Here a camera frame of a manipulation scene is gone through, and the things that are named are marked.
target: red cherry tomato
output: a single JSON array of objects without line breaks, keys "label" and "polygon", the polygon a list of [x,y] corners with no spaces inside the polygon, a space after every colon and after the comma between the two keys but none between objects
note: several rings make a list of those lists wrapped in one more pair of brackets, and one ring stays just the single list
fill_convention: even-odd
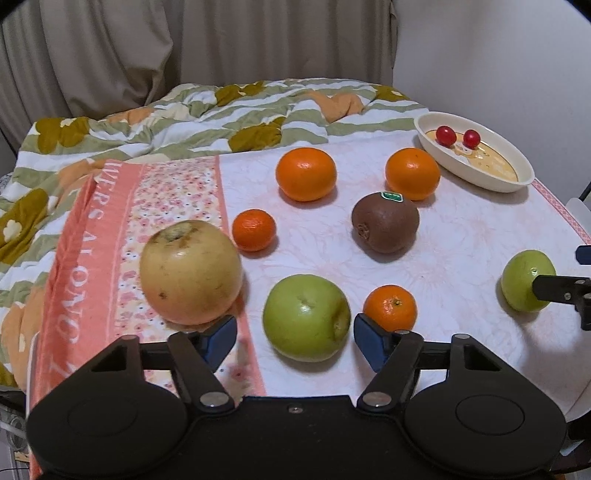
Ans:
[{"label": "red cherry tomato", "polygon": [[466,130],[463,143],[471,150],[475,150],[480,145],[480,134],[476,130]]},{"label": "red cherry tomato", "polygon": [[435,138],[437,138],[437,141],[444,147],[451,147],[456,143],[457,135],[453,131],[453,128],[448,127],[447,125],[442,125],[437,129],[437,132],[435,132]]}]

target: apple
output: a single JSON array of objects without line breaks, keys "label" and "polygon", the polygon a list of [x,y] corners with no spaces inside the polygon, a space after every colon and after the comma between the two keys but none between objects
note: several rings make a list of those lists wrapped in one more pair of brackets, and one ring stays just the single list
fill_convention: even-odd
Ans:
[{"label": "apple", "polygon": [[507,303],[519,312],[539,312],[550,302],[538,300],[531,284],[538,275],[556,275],[556,269],[539,250],[524,250],[509,260],[501,277]]},{"label": "apple", "polygon": [[334,283],[316,275],[292,275],[269,293],[262,324],[271,345],[300,362],[321,362],[346,341],[351,310]]}]

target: bed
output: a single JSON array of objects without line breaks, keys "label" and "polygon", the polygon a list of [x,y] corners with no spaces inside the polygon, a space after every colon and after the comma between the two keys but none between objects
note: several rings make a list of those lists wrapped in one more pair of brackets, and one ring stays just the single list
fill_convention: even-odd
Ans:
[{"label": "bed", "polygon": [[[27,389],[31,343],[45,328],[48,285],[57,275],[59,249],[67,248],[62,233],[81,190],[100,178],[106,163],[162,163],[397,133],[412,141],[413,119],[425,111],[390,86],[314,78],[184,84],[150,105],[100,121],[37,121],[0,197],[2,382]],[[77,301],[71,300],[72,309]]]}]

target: kiwi sticker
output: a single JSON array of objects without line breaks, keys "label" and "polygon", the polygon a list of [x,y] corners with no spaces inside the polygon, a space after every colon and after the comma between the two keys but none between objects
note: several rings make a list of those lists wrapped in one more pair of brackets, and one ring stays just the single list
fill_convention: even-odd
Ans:
[{"label": "kiwi sticker", "polygon": [[399,193],[396,192],[382,192],[381,193],[382,198],[386,199],[386,200],[393,200],[395,202],[403,202],[404,198],[402,198],[402,195],[400,195]]}]

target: beige curtain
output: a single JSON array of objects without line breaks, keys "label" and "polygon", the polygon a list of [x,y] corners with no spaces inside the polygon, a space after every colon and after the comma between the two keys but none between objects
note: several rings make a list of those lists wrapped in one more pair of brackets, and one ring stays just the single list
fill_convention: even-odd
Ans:
[{"label": "beige curtain", "polygon": [[179,83],[391,84],[391,0],[27,0],[0,30],[0,128],[102,118]]}]

